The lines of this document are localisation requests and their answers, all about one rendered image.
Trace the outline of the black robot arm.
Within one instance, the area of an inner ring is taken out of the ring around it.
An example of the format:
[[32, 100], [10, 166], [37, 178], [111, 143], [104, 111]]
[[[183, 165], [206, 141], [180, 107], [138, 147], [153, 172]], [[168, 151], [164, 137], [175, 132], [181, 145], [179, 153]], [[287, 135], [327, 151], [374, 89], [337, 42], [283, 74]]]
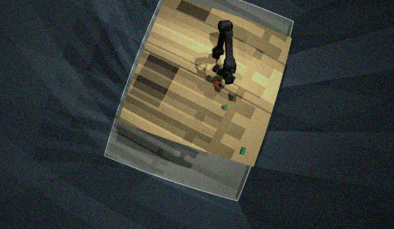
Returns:
[[[218, 37], [218, 44], [212, 49], [214, 59], [219, 59], [220, 55], [224, 55], [223, 44], [225, 42], [225, 60], [223, 64], [223, 75], [225, 80], [225, 85], [233, 84], [233, 76], [236, 71], [236, 60], [233, 57], [233, 47], [232, 47], [232, 36], [233, 36], [233, 24], [230, 20], [219, 21], [218, 30], [220, 32]], [[232, 71], [233, 70], [233, 71]]]

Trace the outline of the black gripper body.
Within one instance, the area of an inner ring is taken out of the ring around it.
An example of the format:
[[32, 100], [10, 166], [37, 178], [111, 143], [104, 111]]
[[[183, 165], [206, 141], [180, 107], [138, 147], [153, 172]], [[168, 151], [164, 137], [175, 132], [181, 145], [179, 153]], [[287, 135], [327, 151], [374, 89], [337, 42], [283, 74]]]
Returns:
[[[218, 73], [218, 74], [220, 74], [220, 76], [222, 76], [223, 78], [224, 78], [224, 75], [223, 75], [223, 72], [222, 72], [222, 69], [219, 69], [221, 66], [219, 66], [218, 64], [216, 64], [214, 67], [213, 67], [213, 71], [215, 72], [215, 73]], [[236, 77], [234, 76], [234, 75], [232, 75], [233, 76], [233, 81], [236, 79]]]

